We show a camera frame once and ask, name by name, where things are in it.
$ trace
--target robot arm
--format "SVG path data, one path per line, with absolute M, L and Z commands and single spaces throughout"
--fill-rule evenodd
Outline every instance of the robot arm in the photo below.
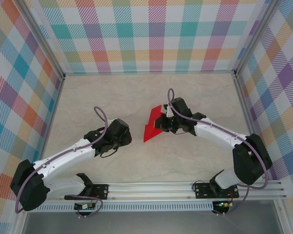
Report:
M 57 198 L 64 195 L 93 195 L 93 183 L 85 174 L 77 174 L 71 178 L 63 179 L 55 179 L 55 177 L 82 161 L 91 159 L 97 155 L 102 155 L 109 150 L 116 151 L 119 147 L 128 145 L 132 141 L 129 126 L 118 118 L 109 125 L 103 138 L 91 145 L 91 142 L 101 136 L 103 129 L 100 128 L 95 131 L 90 131 L 74 145 L 52 157 L 34 163 L 25 160 L 18 165 L 10 185 L 16 196 L 19 194 L 22 184 L 29 175 L 42 166 L 29 179 L 21 193 L 20 203 L 25 211 L 37 208 L 47 198 Z M 71 151 L 51 161 L 51 159 L 67 150 Z
M 169 104 L 165 104 L 164 109 L 167 110 L 167 113 L 162 113 L 155 120 L 155 128 L 173 133 L 176 133 L 178 129 L 182 129 L 184 132 L 206 138 L 232 150 L 234 168 L 222 170 L 210 180 L 210 189 L 215 194 L 241 182 L 251 185 L 263 175 L 264 171 L 259 160 L 242 140 L 247 141 L 259 153 L 266 169 L 272 166 L 268 152 L 258 135 L 251 134 L 246 136 L 238 134 L 214 123 L 204 114 L 192 114 L 185 101 L 180 97 L 172 100 L 171 104 L 180 114 L 200 120 L 200 122 L 178 116 Z

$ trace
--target black mounting plate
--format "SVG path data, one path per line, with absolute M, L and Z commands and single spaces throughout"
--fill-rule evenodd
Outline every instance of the black mounting plate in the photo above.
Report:
M 219 196 L 216 196 L 214 192 L 210 189 L 209 183 L 195 183 L 193 185 L 193 188 L 195 190 L 195 198 L 196 199 L 202 199 L 202 198 L 231 198 L 231 194 L 233 198 L 239 197 L 239 191 L 236 185 L 230 186 L 223 192 L 219 194 Z
M 97 197 L 101 200 L 107 200 L 108 184 L 93 184 L 92 193 L 93 194 L 88 196 Z M 64 199 L 65 200 L 85 200 L 84 198 L 77 198 L 77 197 L 73 197 L 69 195 L 65 196 Z

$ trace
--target red object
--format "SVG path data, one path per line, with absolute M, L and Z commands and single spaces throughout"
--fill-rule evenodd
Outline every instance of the red object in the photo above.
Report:
M 161 112 L 161 108 L 162 106 L 159 105 L 151 110 L 150 118 L 148 119 L 148 124 L 145 126 L 143 143 L 163 132 L 162 130 L 159 130 L 154 127 L 155 120 L 157 120 L 161 116 L 161 114 L 163 114 Z

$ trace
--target beige floor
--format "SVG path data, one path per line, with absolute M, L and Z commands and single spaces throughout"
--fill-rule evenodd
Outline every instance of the beige floor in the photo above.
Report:
M 96 157 L 61 175 L 86 173 L 93 182 L 209 180 L 232 167 L 232 152 L 190 134 L 162 133 L 143 143 L 152 107 L 167 103 L 174 88 L 193 113 L 247 134 L 230 74 L 106 75 L 67 77 L 44 157 L 53 155 L 103 126 L 93 106 L 109 119 L 121 118 L 130 126 L 133 141 L 109 157 Z

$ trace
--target purple cable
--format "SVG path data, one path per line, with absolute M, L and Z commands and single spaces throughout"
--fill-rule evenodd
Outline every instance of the purple cable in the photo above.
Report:
M 233 134 L 232 132 L 230 132 L 230 131 L 228 131 L 228 130 L 226 130 L 226 129 L 220 127 L 220 126 L 212 125 L 212 124 L 210 124 L 210 123 L 208 123 L 208 122 L 206 122 L 206 121 L 199 120 L 199 119 L 194 119 L 194 118 L 189 118 L 189 117 L 187 117 L 187 116 L 184 116 L 184 115 L 180 114 L 180 113 L 179 113 L 179 112 L 173 107 L 173 105 L 171 104 L 171 100 L 173 100 L 174 97 L 175 97 L 175 92 L 174 92 L 174 90 L 173 90 L 172 88 L 168 89 L 167 98 L 168 98 L 169 106 L 171 107 L 171 109 L 172 109 L 177 115 L 179 115 L 179 116 L 182 117 L 182 118 L 188 119 L 188 120 L 192 120 L 192 121 L 200 122 L 200 123 L 203 123 L 203 124 L 205 124 L 205 125 L 207 125 L 207 126 L 217 128 L 217 129 L 219 129 L 220 131 L 222 131 L 222 132 L 224 132 L 224 133 L 226 133 L 226 134 L 228 134 L 228 135 L 230 135 L 230 136 L 232 136 L 232 137 L 234 137 L 234 138 L 236 138 L 236 139 L 242 141 L 243 143 L 245 143 L 245 144 L 250 148 L 250 150 L 252 150 L 252 152 L 253 152 L 253 153 L 255 154 L 255 156 L 257 157 L 257 159 L 258 159 L 260 165 L 261 165 L 262 168 L 263 168 L 264 174 L 265 174 L 265 183 L 264 183 L 264 185 L 261 186 L 261 187 L 254 187 L 254 186 L 250 186 L 250 185 L 238 184 L 238 185 L 241 186 L 241 187 L 246 187 L 246 188 L 247 188 L 247 192 L 246 192 L 246 194 L 245 194 L 243 200 L 241 201 L 241 203 L 240 203 L 240 205 L 239 205 L 238 207 L 240 207 L 240 206 L 245 202 L 245 200 L 246 200 L 246 198 L 247 198 L 247 196 L 248 196 L 248 194 L 249 194 L 249 190 L 250 190 L 250 188 L 252 188 L 252 189 L 264 189 L 264 188 L 267 187 L 267 185 L 268 185 L 268 172 L 267 172 L 266 166 L 265 166 L 263 160 L 261 159 L 259 153 L 254 149 L 254 147 L 251 146 L 251 144 L 249 144 L 246 140 L 242 139 L 241 137 L 237 136 L 236 134 Z
M 52 158 L 52 159 L 50 159 L 49 161 L 47 161 L 47 162 L 45 163 L 45 165 L 50 164 L 52 161 L 58 159 L 59 157 L 61 157 L 61 156 L 63 156 L 63 155 L 66 155 L 67 153 L 75 152 L 76 150 L 81 150 L 81 149 L 87 148 L 87 147 L 89 147 L 89 146 L 91 146 L 91 145 L 97 143 L 99 140 L 101 140 L 101 139 L 104 137 L 104 135 L 105 135 L 105 133 L 106 133 L 106 130 L 107 130 L 107 117 L 106 117 L 106 114 L 105 114 L 104 111 L 103 111 L 100 107 L 98 107 L 98 106 L 95 106 L 93 109 L 94 109 L 95 113 L 99 116 L 99 118 L 104 120 L 104 124 L 105 124 L 105 126 L 104 126 L 104 130 L 103 130 L 101 136 L 99 136 L 98 139 L 94 140 L 93 142 L 91 142 L 91 143 L 89 143 L 89 144 L 87 144 L 87 145 L 83 145 L 83 146 L 77 147 L 77 148 L 75 148 L 75 150 L 74 150 L 74 149 L 69 149 L 69 150 L 66 150 L 66 151 L 64 151 L 64 152 L 62 152 L 62 153 L 56 155 L 54 158 Z M 101 116 L 99 115 L 97 109 L 102 113 L 103 117 L 101 117 Z M 22 212 L 22 211 L 24 210 L 24 208 L 21 208 L 21 209 L 19 210 L 19 203 L 20 203 L 21 194 L 22 194 L 22 192 L 23 192 L 23 190 L 24 190 L 26 184 L 27 184 L 28 181 L 31 179 L 31 177 L 33 177 L 34 174 L 37 173 L 41 168 L 43 168 L 42 165 L 41 165 L 40 167 L 38 167 L 36 170 L 34 170 L 34 171 L 33 171 L 33 172 L 32 172 L 32 173 L 26 178 L 26 180 L 24 181 L 24 183 L 21 185 L 21 188 L 20 188 L 20 190 L 19 190 L 18 196 L 16 197 L 15 213 L 19 214 L 20 212 Z
M 70 195 L 70 196 L 73 196 L 73 197 L 76 197 L 76 198 L 85 198 L 85 199 L 97 200 L 97 201 L 99 201 L 101 203 L 100 207 L 96 211 L 92 212 L 91 214 L 89 214 L 87 216 L 84 216 L 85 218 L 95 215 L 103 207 L 103 201 L 101 199 L 99 199 L 98 197 L 94 197 L 94 196 L 79 196 L 79 195 Z

